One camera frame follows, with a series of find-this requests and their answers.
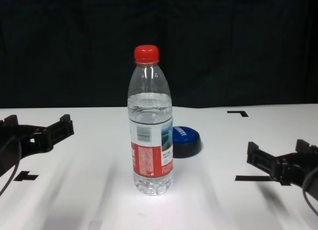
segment plastic water bottle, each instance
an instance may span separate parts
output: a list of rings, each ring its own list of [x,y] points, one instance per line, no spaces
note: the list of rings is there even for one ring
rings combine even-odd
[[[155,45],[135,48],[137,67],[128,90],[134,182],[148,195],[172,183],[172,102]]]

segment bottle neck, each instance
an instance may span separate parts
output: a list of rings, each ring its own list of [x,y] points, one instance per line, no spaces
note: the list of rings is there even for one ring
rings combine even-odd
[[[157,66],[158,62],[153,62],[153,63],[136,63],[138,67],[144,68],[144,67],[153,67]]]

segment water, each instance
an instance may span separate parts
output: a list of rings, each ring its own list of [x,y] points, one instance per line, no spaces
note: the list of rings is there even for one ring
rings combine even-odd
[[[171,98],[166,94],[140,93],[128,98],[129,118],[143,124],[158,124],[172,117]],[[172,184],[172,171],[158,178],[147,178],[134,172],[137,189],[148,195],[164,193]]]

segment bottle label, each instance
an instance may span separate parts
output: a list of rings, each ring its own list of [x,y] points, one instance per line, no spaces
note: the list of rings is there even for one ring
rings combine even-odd
[[[130,121],[134,171],[144,177],[161,177],[172,171],[172,118],[160,124]]]

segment bottle base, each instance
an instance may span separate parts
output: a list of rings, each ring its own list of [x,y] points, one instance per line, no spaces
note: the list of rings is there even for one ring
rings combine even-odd
[[[163,194],[172,184],[172,171],[159,178],[147,178],[134,172],[134,182],[136,188],[143,194],[159,195]]]

